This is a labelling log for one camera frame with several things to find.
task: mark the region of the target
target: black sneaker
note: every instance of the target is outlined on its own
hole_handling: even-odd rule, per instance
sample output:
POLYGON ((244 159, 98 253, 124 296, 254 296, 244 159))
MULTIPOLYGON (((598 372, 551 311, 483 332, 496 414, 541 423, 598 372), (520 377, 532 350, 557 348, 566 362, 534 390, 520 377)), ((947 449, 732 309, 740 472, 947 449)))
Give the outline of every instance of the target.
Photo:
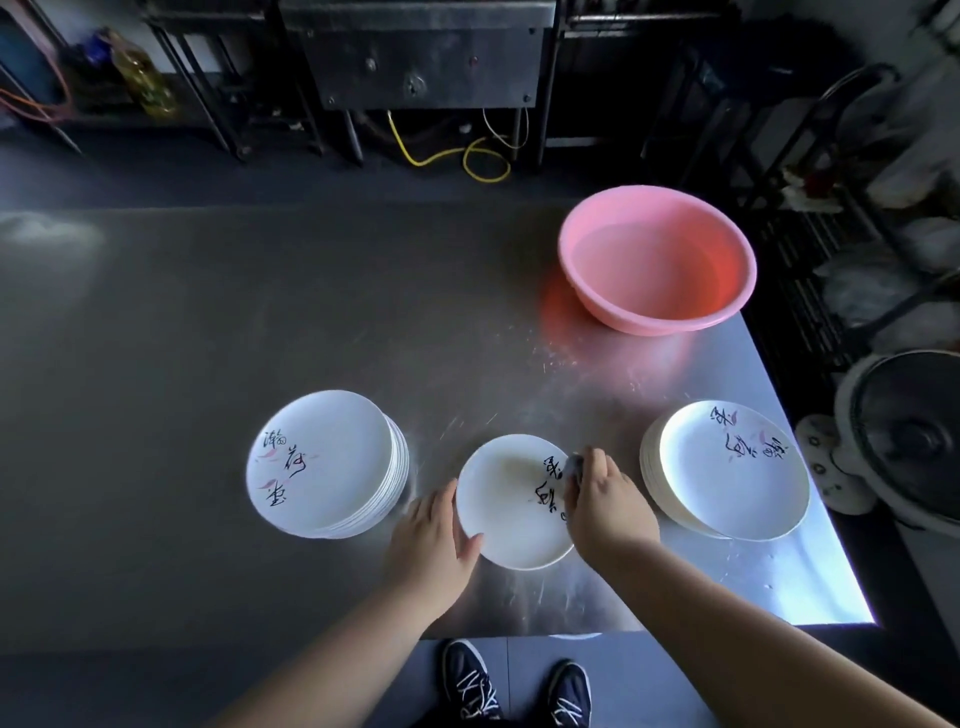
POLYGON ((546 691, 546 709, 554 725, 587 728, 592 705, 586 670, 570 660, 553 668, 546 691))
POLYGON ((440 664, 446 699, 461 720, 478 717, 503 719, 503 711, 496 701, 496 690, 491 685, 487 666, 476 647, 467 640, 447 643, 440 664))

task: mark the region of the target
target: white shoelace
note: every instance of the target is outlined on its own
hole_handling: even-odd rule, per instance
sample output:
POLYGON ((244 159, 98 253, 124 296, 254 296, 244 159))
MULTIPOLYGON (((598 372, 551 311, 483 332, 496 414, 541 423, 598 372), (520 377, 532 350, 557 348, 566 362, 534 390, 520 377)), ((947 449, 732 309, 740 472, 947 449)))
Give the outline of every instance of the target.
POLYGON ((584 717, 584 712, 580 710, 579 705, 576 703, 571 703, 569 700, 562 697, 557 698, 557 705, 560 707, 553 712, 554 723, 563 726, 564 723, 561 722, 561 718, 567 716, 573 721, 574 725, 580 725, 580 721, 584 717))
POLYGON ((471 670, 466 677, 457 683, 457 692, 460 693, 460 699, 464 702, 464 707, 460 709, 461 720, 483 717, 487 714, 487 711, 500 707, 500 704, 496 702, 496 690, 488 681, 481 678, 480 673, 476 670, 471 670), (467 702, 467 693, 471 690, 477 690, 478 694, 470 702, 467 702))

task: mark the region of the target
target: metal countertop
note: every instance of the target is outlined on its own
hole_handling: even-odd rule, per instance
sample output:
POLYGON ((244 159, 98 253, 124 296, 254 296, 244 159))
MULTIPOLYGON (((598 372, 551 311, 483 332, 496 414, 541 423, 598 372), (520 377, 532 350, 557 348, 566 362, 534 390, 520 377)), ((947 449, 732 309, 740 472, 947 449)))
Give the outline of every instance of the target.
MULTIPOLYGON (((370 397, 403 430, 402 502, 498 435, 604 447, 641 482, 664 409, 733 400, 789 429, 737 316, 659 339, 596 323, 556 262, 569 206, 369 205, 0 216, 0 650, 292 644, 377 583, 399 508, 313 542, 254 513, 253 437, 289 400, 370 397)), ((872 621, 821 501, 773 543, 664 542, 795 624, 872 621)), ((572 552, 481 560, 428 636, 638 629, 572 552)))

